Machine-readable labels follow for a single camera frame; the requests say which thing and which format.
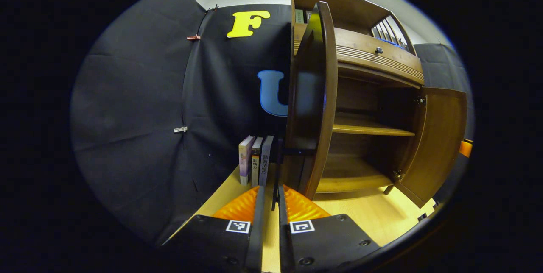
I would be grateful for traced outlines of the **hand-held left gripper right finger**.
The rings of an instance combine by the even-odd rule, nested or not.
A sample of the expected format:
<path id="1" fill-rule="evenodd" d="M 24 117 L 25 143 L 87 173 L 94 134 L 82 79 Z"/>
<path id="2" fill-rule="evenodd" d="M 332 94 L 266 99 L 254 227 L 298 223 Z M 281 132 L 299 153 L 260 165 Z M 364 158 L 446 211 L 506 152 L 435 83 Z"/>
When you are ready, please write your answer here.
<path id="1" fill-rule="evenodd" d="M 286 185 L 278 206 L 283 273 L 341 273 L 380 249 L 349 215 L 331 215 Z"/>

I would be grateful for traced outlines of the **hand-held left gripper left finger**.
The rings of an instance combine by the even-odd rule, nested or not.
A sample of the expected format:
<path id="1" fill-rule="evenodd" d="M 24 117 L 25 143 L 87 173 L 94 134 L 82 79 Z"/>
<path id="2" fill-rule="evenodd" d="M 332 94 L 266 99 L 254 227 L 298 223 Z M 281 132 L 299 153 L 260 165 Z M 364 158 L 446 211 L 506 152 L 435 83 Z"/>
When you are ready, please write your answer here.
<path id="1" fill-rule="evenodd" d="M 182 273 L 260 273 L 265 189 L 256 186 L 212 216 L 195 215 L 167 242 Z"/>

